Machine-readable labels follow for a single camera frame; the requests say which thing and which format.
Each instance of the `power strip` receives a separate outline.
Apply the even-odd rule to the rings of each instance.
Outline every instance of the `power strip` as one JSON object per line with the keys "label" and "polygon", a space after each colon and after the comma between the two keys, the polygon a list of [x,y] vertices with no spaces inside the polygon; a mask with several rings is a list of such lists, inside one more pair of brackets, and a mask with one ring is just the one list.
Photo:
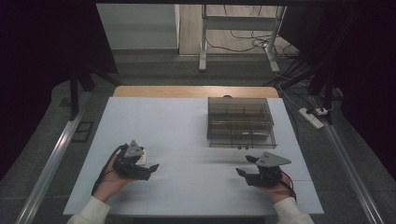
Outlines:
{"label": "power strip", "polygon": [[320,122],[320,120],[317,119],[317,117],[315,117],[313,114],[307,114],[306,113],[306,108],[301,108],[298,110],[298,112],[306,119],[308,120],[312,126],[314,126],[314,128],[316,129],[320,129],[322,128],[324,125],[322,122]]}
{"label": "power strip", "polygon": [[317,108],[316,111],[319,116],[327,115],[327,109],[325,108]]}

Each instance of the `aluminum rail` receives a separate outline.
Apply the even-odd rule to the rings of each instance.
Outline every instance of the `aluminum rail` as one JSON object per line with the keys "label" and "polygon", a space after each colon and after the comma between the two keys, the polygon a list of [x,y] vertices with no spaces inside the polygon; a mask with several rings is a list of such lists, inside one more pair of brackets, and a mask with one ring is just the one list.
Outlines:
{"label": "aluminum rail", "polygon": [[61,163],[64,153],[72,139],[73,133],[84,114],[86,104],[88,103],[91,95],[91,92],[86,91],[81,95],[79,103],[80,110],[76,114],[76,117],[73,120],[69,120],[64,127],[64,131],[55,145],[55,148],[52,150],[40,177],[35,182],[35,186],[33,187],[32,192],[30,193],[15,223],[32,223],[35,218],[35,214],[47,193],[56,171],[58,170],[58,166]]}
{"label": "aluminum rail", "polygon": [[[317,105],[314,97],[310,97],[310,99]],[[327,121],[323,121],[323,123],[325,133],[329,137],[332,147],[334,148],[334,152],[343,166],[344,171],[346,172],[346,177],[348,178],[350,185],[356,191],[358,199],[361,202],[361,207],[363,208],[364,213],[368,217],[370,223],[385,224],[385,220],[382,218],[382,215],[376,206],[370,191],[367,189],[366,185],[361,179],[361,176],[358,174],[358,171],[353,165],[353,161],[349,158],[337,131]]]}

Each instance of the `gray floor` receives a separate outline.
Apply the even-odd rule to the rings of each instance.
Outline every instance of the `gray floor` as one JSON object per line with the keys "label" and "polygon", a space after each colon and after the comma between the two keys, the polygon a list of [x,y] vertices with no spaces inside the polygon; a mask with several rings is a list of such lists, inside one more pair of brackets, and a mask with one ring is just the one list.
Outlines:
{"label": "gray floor", "polygon": [[[176,54],[115,53],[119,74],[112,75],[124,85],[222,85],[261,86],[275,78],[263,57],[213,57],[208,61],[206,73],[198,72],[197,57],[180,57]],[[290,61],[279,61],[284,71]],[[79,170],[90,148],[95,130],[106,107],[108,97],[115,87],[92,75],[96,88],[81,122],[92,125],[90,133],[78,133],[69,145],[49,190],[38,208],[34,223],[65,223],[63,215],[67,199],[77,180]],[[295,94],[286,94],[297,105],[309,107],[302,99],[306,90],[295,85]],[[285,97],[300,147],[309,172],[314,180],[324,215],[314,216],[320,223],[369,223],[354,189],[334,153],[323,130],[317,131],[298,114],[297,107]],[[35,134],[14,166],[0,183],[0,223],[13,223],[19,215],[35,181],[43,169],[70,115],[68,83],[57,86],[52,93],[52,103]],[[387,223],[396,223],[396,184],[378,161],[373,151],[344,119],[340,111],[341,101],[334,101],[332,113],[334,128],[342,138],[348,154],[370,190]],[[201,219],[133,219],[108,217],[107,223],[198,223]],[[205,223],[262,223],[262,219],[206,219]],[[265,223],[276,223],[275,217]]]}

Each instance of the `black tripod leg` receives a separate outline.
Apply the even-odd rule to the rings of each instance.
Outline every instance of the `black tripod leg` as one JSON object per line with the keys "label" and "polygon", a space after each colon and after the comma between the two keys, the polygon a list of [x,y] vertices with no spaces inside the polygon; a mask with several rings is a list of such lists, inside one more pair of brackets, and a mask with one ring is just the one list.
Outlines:
{"label": "black tripod leg", "polygon": [[78,81],[84,91],[93,91],[95,88],[90,71],[82,66],[78,68]]}
{"label": "black tripod leg", "polygon": [[324,90],[324,108],[327,110],[326,120],[332,125],[332,86],[334,83],[334,76],[329,74],[327,77],[326,87]]}
{"label": "black tripod leg", "polygon": [[122,83],[120,83],[118,80],[116,80],[115,78],[109,76],[106,72],[100,71],[99,69],[96,69],[94,67],[88,66],[87,64],[84,65],[84,67],[92,72],[95,73],[97,76],[101,77],[102,79],[108,81],[109,83],[113,84],[114,86],[118,87],[121,86]]}
{"label": "black tripod leg", "polygon": [[78,112],[78,78],[77,78],[75,66],[72,68],[70,74],[70,97],[72,103],[70,120],[73,120]]}

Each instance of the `white table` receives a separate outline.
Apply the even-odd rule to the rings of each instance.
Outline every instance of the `white table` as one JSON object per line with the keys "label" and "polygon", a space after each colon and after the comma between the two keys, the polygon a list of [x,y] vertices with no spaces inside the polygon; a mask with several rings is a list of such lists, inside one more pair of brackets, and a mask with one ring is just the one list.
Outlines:
{"label": "white table", "polygon": [[[267,99],[278,146],[265,149],[288,158],[298,206],[322,214],[315,187],[282,99]],[[257,171],[245,156],[263,149],[209,147],[207,98],[111,97],[64,213],[75,214],[91,196],[94,181],[114,149],[135,139],[159,163],[149,181],[127,185],[108,203],[110,214],[133,217],[262,217],[273,215],[267,195],[247,185],[235,168]]]}

